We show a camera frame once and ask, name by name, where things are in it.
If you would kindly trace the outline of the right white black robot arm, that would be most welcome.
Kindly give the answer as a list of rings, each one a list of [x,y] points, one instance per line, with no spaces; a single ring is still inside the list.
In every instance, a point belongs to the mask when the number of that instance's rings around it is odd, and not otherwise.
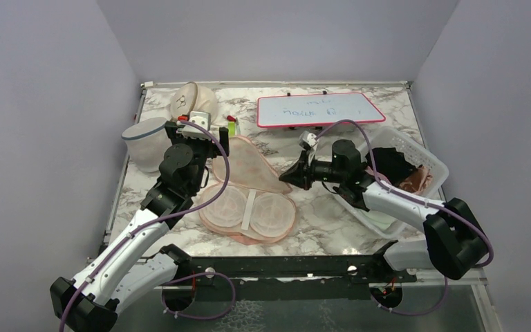
[[[376,279],[387,282],[399,270],[434,269],[459,280],[491,260],[491,243],[466,202],[426,199],[375,179],[350,140],[335,141],[331,151],[331,160],[324,161],[315,158],[313,148],[304,148],[279,180],[303,190],[315,182],[333,183],[335,192],[351,207],[388,214],[425,236],[420,241],[397,242],[374,259],[371,272]]]

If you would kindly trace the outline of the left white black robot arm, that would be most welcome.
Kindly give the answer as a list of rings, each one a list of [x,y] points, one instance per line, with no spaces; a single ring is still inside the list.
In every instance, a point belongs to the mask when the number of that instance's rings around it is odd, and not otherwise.
[[[143,254],[165,236],[186,214],[213,203],[226,189],[200,205],[193,198],[204,187],[207,160],[222,157],[230,175],[229,131],[210,131],[208,121],[196,116],[164,125],[171,145],[159,166],[160,175],[147,192],[128,226],[100,255],[74,277],[59,277],[50,286],[50,296],[59,330],[110,331],[118,316],[155,287],[181,284],[189,277],[189,255],[168,245],[145,264]]]

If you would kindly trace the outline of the floral mesh laundry bag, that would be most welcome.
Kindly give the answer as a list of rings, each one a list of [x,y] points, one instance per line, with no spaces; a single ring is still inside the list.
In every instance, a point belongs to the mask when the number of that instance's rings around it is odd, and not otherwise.
[[[290,234],[298,215],[290,186],[248,138],[229,139],[230,177],[223,193],[200,210],[204,226],[245,245],[275,243]]]

